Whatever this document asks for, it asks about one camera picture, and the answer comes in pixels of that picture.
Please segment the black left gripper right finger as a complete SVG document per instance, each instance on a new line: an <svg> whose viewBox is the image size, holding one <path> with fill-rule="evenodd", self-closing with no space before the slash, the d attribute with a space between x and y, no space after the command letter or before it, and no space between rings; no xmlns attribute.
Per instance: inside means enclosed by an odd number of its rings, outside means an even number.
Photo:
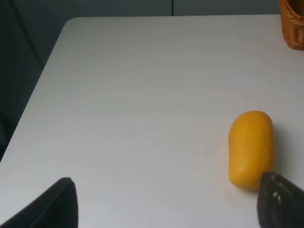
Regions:
<svg viewBox="0 0 304 228"><path fill-rule="evenodd" d="M304 191L276 172L262 175L257 217L262 228L302 228Z"/></svg>

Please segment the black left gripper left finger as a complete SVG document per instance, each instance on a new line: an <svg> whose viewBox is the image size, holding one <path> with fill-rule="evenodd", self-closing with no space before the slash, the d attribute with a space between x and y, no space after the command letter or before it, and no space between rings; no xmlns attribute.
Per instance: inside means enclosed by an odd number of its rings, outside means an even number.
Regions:
<svg viewBox="0 0 304 228"><path fill-rule="evenodd" d="M69 177L55 182L33 202L1 224L2 228L77 228L78 200Z"/></svg>

